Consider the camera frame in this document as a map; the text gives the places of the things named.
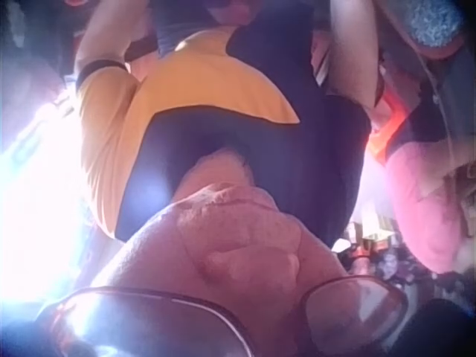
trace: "sleeve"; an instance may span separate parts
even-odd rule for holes
[[[82,128],[81,166],[86,175],[86,196],[93,214],[106,232],[113,232],[114,212],[102,207],[104,177],[114,170],[126,113],[139,82],[118,62],[97,61],[87,65],[77,81],[77,99]]]

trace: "man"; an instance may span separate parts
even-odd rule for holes
[[[7,328],[0,352],[385,356],[379,342],[405,315],[405,296],[373,278],[345,276],[332,252],[265,191],[214,184],[148,221],[100,274],[96,289],[49,307],[33,325]],[[451,333],[440,325],[422,329],[447,316],[427,310],[433,318],[405,333],[416,341],[422,335],[422,345],[402,342],[399,350],[447,356],[471,341],[472,318],[451,309],[457,317]],[[427,345],[435,333],[444,352]]]
[[[299,1],[265,1],[254,18],[229,1],[250,14],[238,28],[218,26],[216,4],[151,1],[164,57],[139,83],[123,55],[148,4],[103,0],[77,56],[83,167],[103,230],[127,241],[169,203],[228,182],[265,189],[332,245],[358,192],[361,107],[376,101],[372,2],[331,1],[329,96],[311,66],[312,8]]]

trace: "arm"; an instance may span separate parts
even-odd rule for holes
[[[372,0],[331,0],[332,90],[373,108],[379,78],[379,44]]]
[[[424,159],[423,177],[419,178],[419,186],[422,195],[427,196],[440,187],[444,178],[458,167],[476,161],[476,138],[429,144]]]
[[[81,41],[77,70],[101,59],[123,62],[148,4],[149,0],[101,0]]]

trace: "yellow and navy shirt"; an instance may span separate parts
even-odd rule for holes
[[[197,33],[142,83],[116,62],[84,68],[82,165],[105,232],[127,241],[200,158],[228,148],[282,211],[333,244],[356,201],[370,124],[316,83],[307,13]]]

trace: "raised arm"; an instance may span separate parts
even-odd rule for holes
[[[367,108],[376,103],[379,44],[373,0],[330,0],[333,91]]]
[[[101,0],[81,41],[76,69],[97,60],[123,62],[149,0]]]

